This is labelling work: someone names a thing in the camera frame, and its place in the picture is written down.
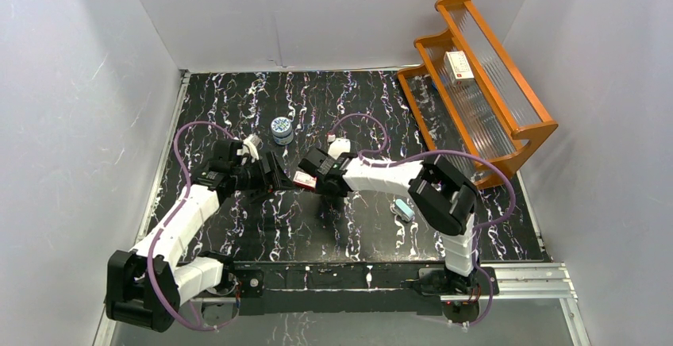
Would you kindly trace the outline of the white red staple box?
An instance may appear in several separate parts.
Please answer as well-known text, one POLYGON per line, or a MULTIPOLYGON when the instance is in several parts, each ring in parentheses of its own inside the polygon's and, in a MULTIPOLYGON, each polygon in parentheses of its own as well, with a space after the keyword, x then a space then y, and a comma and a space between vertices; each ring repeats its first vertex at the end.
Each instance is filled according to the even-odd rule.
POLYGON ((295 186, 298 186, 302 189, 315 191, 317 186, 317 179, 304 171, 297 170, 294 173, 292 181, 295 186))

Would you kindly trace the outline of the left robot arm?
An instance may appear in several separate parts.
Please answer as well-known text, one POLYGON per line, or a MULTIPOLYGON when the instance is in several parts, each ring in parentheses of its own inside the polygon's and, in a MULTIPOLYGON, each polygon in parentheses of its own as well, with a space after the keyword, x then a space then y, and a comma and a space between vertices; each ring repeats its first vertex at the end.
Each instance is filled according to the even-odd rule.
POLYGON ((116 251, 107 264, 106 316, 162 333, 179 308, 204 291, 228 295, 240 288, 233 258, 204 251, 191 262, 182 257, 202 226, 237 192, 253 200, 291 190, 272 151, 260 151, 261 139, 219 140, 213 155, 195 171, 170 211, 128 251, 116 251))

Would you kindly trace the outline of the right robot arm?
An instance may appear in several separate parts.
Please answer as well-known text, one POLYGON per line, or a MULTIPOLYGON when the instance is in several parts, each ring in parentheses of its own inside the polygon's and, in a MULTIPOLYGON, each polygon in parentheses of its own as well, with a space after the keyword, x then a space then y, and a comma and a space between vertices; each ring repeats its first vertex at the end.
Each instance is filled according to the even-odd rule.
POLYGON ((350 193, 373 191, 409 199, 414 211, 441 236, 448 286, 466 294, 477 285, 473 241, 477 189, 446 156, 384 163, 349 152, 333 157, 311 148, 292 181, 324 196, 346 198, 350 193))

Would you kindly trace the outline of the blue white round tin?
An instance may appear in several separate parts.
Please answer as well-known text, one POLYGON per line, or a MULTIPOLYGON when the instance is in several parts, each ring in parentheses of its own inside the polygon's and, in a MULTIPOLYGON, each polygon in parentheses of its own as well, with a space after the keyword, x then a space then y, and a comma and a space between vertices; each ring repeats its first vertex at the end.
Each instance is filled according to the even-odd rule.
POLYGON ((270 124, 271 134, 276 144, 285 146, 294 139, 292 120, 288 117, 276 117, 270 124))

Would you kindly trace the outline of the light blue eraser block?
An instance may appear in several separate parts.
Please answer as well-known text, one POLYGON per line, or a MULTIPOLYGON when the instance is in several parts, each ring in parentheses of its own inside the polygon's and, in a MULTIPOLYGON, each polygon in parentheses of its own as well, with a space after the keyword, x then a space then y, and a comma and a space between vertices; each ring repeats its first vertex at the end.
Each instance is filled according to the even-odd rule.
POLYGON ((396 198, 390 205, 390 210, 396 218, 399 220, 410 223, 415 219, 415 212, 413 209, 406 203, 406 201, 396 198))

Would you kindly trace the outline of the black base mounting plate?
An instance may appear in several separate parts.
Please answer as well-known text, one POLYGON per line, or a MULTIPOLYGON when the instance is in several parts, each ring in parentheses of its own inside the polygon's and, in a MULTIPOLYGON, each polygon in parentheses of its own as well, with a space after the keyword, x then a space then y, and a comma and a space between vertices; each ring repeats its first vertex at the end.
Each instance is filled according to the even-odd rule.
POLYGON ((454 290, 442 262, 235 263, 225 281, 236 284, 202 293, 197 303, 212 313, 239 303, 244 316, 276 313, 415 313, 478 316, 480 303, 495 298, 492 267, 475 273, 475 285, 454 290))

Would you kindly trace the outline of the orange wooden shelf rack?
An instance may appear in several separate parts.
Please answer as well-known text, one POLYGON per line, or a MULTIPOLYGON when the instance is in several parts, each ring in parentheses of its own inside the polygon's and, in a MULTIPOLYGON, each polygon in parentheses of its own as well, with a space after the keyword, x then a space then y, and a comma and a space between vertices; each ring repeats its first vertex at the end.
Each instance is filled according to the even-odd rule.
POLYGON ((455 148, 514 177, 558 124, 471 0, 437 0, 441 33, 414 41, 421 64, 397 73, 425 145, 455 148), (463 51, 472 84, 452 86, 444 54, 463 51))

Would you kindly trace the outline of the white red box on shelf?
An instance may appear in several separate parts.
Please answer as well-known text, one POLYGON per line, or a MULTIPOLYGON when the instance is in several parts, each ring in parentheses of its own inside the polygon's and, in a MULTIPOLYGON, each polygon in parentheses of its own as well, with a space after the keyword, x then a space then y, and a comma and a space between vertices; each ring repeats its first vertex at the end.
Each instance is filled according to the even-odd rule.
POLYGON ((444 65, 448 73, 448 81, 452 86, 468 85, 475 81, 473 71, 463 51, 446 52, 444 65))

